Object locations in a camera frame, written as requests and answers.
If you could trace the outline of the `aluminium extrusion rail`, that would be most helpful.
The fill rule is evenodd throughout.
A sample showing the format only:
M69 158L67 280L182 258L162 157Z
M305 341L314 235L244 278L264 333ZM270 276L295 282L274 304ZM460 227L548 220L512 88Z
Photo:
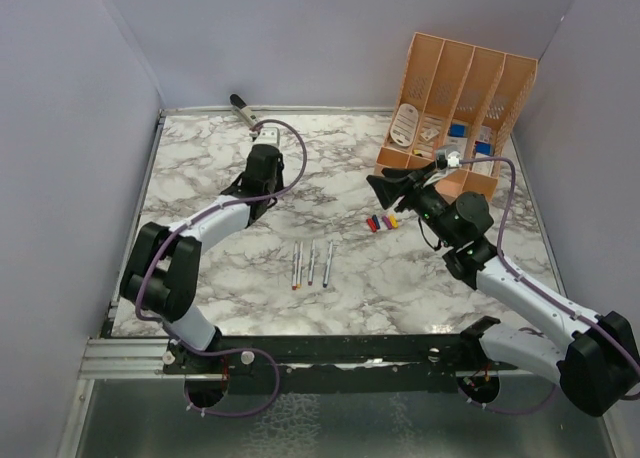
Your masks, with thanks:
M79 377L85 380L155 379L163 376L166 338L90 339Z

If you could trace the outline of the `white marker blue end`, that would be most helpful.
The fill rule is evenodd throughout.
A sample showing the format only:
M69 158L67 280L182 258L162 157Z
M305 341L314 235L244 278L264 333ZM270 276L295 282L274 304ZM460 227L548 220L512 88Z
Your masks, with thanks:
M325 263L325 269L324 269L323 281L322 281L323 288L327 288L329 285L333 251L334 251L334 243L333 243L333 240L331 240L329 242L328 250L327 250L327 257L326 257L326 263Z

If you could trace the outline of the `white marker purple end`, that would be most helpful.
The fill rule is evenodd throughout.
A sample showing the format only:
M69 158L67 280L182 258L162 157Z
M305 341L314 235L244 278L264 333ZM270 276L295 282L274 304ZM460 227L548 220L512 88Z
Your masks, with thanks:
M309 254L308 274L307 274L308 286L312 286L314 281L315 253L316 253L316 240L312 239L310 254Z

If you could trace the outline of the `white red card box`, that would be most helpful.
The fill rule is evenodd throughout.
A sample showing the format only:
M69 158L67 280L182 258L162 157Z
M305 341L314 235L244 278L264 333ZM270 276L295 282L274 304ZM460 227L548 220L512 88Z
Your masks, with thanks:
M491 176L493 172L493 155L476 152L474 162L471 165L471 171L476 174Z

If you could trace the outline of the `white oval perforated plate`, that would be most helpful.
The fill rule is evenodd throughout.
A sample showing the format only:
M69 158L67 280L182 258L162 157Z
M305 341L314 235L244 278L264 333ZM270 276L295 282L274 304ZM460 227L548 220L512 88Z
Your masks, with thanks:
M420 114L415 106L402 103L395 114L389 130L391 141L401 147L412 145L419 123Z

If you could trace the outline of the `red pen cap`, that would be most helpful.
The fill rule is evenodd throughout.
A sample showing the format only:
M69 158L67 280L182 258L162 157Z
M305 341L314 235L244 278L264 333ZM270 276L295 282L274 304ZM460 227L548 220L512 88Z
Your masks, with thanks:
M367 224L368 224L369 228L371 229L371 231L373 233L377 232L377 227L376 227L374 221L371 218L368 218L366 221L367 221Z

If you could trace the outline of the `blue white box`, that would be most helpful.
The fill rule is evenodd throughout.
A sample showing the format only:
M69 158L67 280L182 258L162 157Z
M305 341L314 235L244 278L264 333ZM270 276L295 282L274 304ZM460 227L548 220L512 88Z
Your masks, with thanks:
M453 123L448 130L448 136L452 138L467 138L469 126L461 123Z

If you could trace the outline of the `purple pen cap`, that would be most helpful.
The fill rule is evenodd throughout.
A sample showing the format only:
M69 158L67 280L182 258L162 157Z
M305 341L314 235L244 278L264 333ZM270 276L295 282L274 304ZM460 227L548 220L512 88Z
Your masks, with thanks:
M391 221L389 220L389 218L387 216L382 216L382 220L386 226L387 229L391 230L393 229L393 225L391 223Z

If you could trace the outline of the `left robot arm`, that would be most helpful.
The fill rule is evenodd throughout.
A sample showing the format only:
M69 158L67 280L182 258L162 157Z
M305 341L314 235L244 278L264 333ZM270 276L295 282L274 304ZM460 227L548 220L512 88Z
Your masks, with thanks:
M273 145L251 148L245 170L202 211L170 226L142 226L119 285L119 296L161 320L187 348L186 360L206 373L220 363L221 331L195 304L201 256L251 226L284 189L283 155Z

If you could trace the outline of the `white marker orange end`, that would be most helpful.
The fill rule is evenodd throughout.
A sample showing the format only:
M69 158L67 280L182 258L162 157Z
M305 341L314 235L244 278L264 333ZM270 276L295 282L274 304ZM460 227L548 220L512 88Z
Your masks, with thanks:
M301 241L298 246L296 289L300 289L302 285L303 254L304 243Z

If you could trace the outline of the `white marker red end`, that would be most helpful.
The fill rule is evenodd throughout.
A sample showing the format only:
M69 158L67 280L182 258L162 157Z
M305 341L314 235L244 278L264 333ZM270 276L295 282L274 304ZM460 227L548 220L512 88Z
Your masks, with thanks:
M297 290L298 288L298 263L299 263L299 243L295 241L293 244L293 254L292 254L292 276L291 276L292 290Z

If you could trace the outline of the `peach desk organizer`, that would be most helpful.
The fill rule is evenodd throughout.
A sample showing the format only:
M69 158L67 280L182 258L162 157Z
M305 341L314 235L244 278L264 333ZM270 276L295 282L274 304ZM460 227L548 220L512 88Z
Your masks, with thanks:
M529 98L537 69L535 58L415 33L392 114L393 121L402 103L417 108L415 138L408 148L395 145L389 137L390 124L375 174L384 168L424 167L434 160L438 148L453 145L467 163L440 181L437 190L448 200L466 191L491 199L502 168L497 159ZM468 125L468 137L449 137L453 123ZM491 176L471 171L476 152L493 155Z

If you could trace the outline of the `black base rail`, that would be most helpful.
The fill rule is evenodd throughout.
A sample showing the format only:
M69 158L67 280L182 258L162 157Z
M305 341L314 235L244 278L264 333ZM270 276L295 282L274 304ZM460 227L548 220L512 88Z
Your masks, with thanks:
M462 376L510 370L480 349L498 322L483 317L458 334L226 336L215 357L171 343L163 371L235 394L454 393Z

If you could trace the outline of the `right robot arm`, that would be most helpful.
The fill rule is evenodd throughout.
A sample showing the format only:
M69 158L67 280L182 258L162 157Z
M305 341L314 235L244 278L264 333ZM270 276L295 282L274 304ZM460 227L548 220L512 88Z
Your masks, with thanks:
M484 318L467 329L461 361L472 369L500 362L536 374L592 417L619 401L638 400L639 351L628 320L575 304L516 266L500 241L486 237L494 220L482 194L465 191L447 201L437 191L454 168L448 158L414 170L386 168L366 180L382 208L411 211L435 234L433 248L447 250L443 260L455 279L507 305L541 333Z

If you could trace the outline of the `grey stapler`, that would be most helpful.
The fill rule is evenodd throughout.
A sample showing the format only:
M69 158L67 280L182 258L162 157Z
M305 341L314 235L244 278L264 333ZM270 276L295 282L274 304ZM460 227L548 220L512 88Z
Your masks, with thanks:
M250 136L252 138L256 138L260 131L260 128L257 125L258 118L256 114L236 93L230 95L229 101L231 104L231 111L249 127Z

